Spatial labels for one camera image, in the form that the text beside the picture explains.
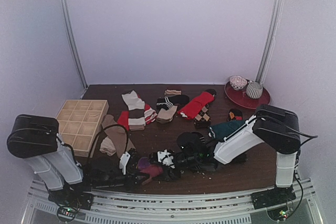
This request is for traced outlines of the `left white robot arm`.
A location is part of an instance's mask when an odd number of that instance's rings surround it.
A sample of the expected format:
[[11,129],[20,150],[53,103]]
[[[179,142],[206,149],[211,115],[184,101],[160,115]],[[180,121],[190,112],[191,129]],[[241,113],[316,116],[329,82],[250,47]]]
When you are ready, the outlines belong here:
[[127,174],[125,166],[117,170],[108,157],[78,162],[73,147],[62,140],[55,118],[18,115],[6,144],[8,151],[25,160],[64,205],[75,201],[73,190],[122,186],[132,190],[138,184],[136,174]]

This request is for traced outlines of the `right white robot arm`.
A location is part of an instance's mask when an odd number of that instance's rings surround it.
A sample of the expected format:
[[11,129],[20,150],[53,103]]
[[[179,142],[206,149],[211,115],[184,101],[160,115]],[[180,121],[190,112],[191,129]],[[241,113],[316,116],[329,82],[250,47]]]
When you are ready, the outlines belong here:
[[277,153],[275,188],[269,192],[272,203],[279,204],[289,196],[296,160],[300,150],[298,117],[295,113],[262,104],[247,120],[231,120],[208,127],[210,140],[203,142],[197,132],[184,132],[176,142],[179,153],[169,150],[150,155],[150,163],[168,170],[170,179],[178,169],[215,171],[242,157],[251,148],[265,143]]

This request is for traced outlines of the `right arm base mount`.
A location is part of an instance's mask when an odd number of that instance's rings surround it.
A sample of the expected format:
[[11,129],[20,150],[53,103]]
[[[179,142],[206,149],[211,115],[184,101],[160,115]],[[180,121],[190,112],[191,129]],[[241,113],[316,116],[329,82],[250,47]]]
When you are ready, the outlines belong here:
[[285,221],[293,210],[296,194],[292,186],[288,188],[274,187],[251,194],[254,209],[266,208],[268,217],[273,221]]

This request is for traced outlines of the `purple magenta striped sock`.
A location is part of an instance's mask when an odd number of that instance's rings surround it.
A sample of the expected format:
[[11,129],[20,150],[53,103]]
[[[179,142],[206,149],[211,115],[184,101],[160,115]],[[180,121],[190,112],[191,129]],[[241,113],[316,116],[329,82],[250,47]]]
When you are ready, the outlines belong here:
[[154,178],[163,174],[163,168],[160,165],[151,164],[147,157],[141,157],[137,164],[137,169],[144,174],[148,174],[149,178],[142,182],[142,185],[148,184]]

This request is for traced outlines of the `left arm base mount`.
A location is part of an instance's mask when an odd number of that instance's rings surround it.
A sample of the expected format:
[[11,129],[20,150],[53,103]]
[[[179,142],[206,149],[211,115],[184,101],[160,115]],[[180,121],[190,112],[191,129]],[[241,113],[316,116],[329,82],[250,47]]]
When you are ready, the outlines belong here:
[[73,222],[80,210],[90,210],[93,203],[93,194],[74,190],[68,185],[62,189],[47,189],[48,200],[55,203],[58,208],[56,217],[63,223]]

